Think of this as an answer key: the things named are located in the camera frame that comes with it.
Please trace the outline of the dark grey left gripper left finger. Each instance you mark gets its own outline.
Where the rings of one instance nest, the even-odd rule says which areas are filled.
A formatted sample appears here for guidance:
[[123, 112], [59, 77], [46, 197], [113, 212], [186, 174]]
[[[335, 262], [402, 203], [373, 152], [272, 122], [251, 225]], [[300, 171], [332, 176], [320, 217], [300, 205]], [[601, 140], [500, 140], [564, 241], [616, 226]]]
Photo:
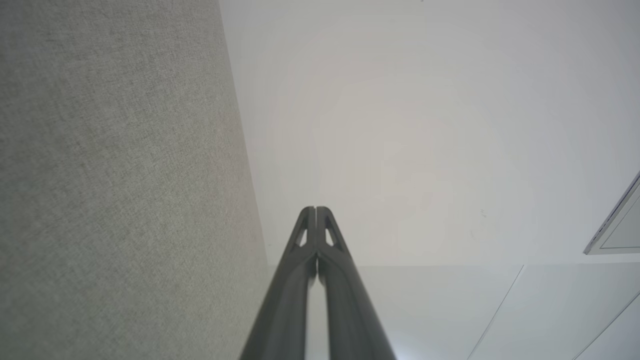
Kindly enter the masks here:
[[240, 354], [242, 360], [304, 360], [307, 297], [317, 276], [317, 209], [302, 209]]

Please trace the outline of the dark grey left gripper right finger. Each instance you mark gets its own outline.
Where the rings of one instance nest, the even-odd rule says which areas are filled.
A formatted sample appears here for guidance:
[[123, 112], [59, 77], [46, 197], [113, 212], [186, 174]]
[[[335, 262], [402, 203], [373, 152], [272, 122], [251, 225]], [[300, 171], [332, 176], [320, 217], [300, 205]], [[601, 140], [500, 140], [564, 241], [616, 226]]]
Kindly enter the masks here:
[[332, 360], [395, 360], [393, 348], [333, 212], [317, 208], [318, 276], [326, 292]]

